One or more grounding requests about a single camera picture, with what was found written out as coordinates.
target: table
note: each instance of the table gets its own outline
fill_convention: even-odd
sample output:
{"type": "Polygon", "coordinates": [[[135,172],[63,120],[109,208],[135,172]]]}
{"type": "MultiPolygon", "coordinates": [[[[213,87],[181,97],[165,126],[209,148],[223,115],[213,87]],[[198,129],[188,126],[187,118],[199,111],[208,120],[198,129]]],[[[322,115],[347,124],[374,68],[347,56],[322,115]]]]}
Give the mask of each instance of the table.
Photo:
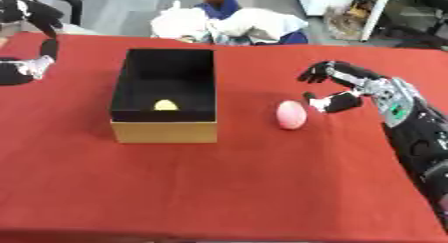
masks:
{"type": "MultiPolygon", "coordinates": [[[[0,53],[31,58],[41,40],[39,34],[20,33],[0,53]]],[[[447,241],[388,147],[370,103],[332,116],[310,110],[305,127],[292,132],[278,129],[273,118],[280,101],[299,99],[303,91],[323,95],[341,89],[295,81],[300,71],[325,59],[401,76],[447,112],[446,53],[213,47],[219,143],[120,145],[108,107],[126,50],[210,47],[106,36],[62,35],[60,42],[58,63],[45,80],[0,88],[0,239],[27,232],[34,238],[101,233],[447,241]]]]}

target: gray carpet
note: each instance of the gray carpet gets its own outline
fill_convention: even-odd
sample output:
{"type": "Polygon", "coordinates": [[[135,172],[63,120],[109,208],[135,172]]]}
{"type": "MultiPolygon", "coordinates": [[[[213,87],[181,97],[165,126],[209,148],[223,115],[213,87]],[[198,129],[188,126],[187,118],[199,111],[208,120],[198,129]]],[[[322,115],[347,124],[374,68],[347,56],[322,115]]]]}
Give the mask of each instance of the gray carpet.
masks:
{"type": "MultiPolygon", "coordinates": [[[[106,35],[150,36],[149,22],[159,15],[160,10],[169,8],[173,1],[175,0],[83,0],[82,27],[106,35]]],[[[180,1],[183,7],[191,7],[202,2],[202,0],[180,1]]],[[[303,10],[297,0],[238,1],[243,7],[266,8],[280,13],[294,14],[305,19],[303,10]]],[[[66,16],[63,20],[65,22],[69,21],[70,9],[67,4],[56,0],[44,0],[44,2],[64,11],[66,16]]],[[[394,14],[394,20],[396,21],[418,28],[425,28],[433,21],[431,14],[422,12],[419,8],[397,6],[396,3],[391,2],[392,5],[388,9],[394,14]]],[[[305,30],[305,33],[312,44],[393,46],[399,42],[398,40],[375,38],[372,38],[368,43],[335,40],[330,37],[320,18],[308,18],[306,20],[309,21],[310,26],[305,30]]],[[[448,30],[446,29],[442,32],[442,34],[447,33],[448,30]]]]}

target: cardboard box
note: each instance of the cardboard box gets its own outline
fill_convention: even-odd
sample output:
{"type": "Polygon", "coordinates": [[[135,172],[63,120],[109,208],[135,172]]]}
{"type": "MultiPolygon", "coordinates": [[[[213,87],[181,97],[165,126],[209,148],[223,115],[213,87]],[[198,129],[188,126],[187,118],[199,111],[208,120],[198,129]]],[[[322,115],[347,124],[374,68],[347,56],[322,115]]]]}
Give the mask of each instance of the cardboard box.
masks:
{"type": "Polygon", "coordinates": [[[110,108],[121,143],[217,141],[212,50],[128,51],[110,108]],[[155,110],[169,100],[178,110],[155,110]]]}

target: robotic hand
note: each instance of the robotic hand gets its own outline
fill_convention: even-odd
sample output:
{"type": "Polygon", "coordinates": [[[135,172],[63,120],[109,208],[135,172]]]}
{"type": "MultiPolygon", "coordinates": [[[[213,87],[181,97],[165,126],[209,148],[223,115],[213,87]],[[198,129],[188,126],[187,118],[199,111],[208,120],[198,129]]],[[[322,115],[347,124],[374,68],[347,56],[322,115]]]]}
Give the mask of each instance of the robotic hand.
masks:
{"type": "Polygon", "coordinates": [[[362,105],[370,97],[382,115],[383,130],[414,185],[426,197],[448,230],[448,119],[400,78],[388,78],[345,62],[314,64],[298,80],[326,79],[350,88],[318,99],[304,93],[310,106],[335,113],[362,105]]]}
{"type": "Polygon", "coordinates": [[[42,79],[50,65],[56,62],[58,46],[56,39],[47,39],[42,43],[39,57],[36,59],[0,58],[0,86],[42,79]]]}
{"type": "Polygon", "coordinates": [[[37,0],[0,0],[0,26],[26,20],[50,37],[42,42],[39,58],[0,57],[0,85],[18,85],[43,78],[57,59],[59,45],[55,29],[62,28],[59,21],[62,16],[59,10],[37,0]]]}
{"type": "Polygon", "coordinates": [[[62,16],[61,11],[37,0],[0,0],[0,23],[26,20],[50,38],[56,38],[55,29],[62,28],[62,16]]]}

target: pink ball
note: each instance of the pink ball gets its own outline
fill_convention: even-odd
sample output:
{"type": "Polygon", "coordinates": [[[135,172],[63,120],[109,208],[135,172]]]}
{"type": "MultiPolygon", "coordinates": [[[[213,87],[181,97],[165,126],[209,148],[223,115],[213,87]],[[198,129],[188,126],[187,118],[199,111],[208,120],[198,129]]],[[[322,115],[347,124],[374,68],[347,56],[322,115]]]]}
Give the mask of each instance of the pink ball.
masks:
{"type": "Polygon", "coordinates": [[[277,120],[283,129],[298,129],[306,121],[306,111],[299,102],[284,101],[277,108],[277,120]]]}

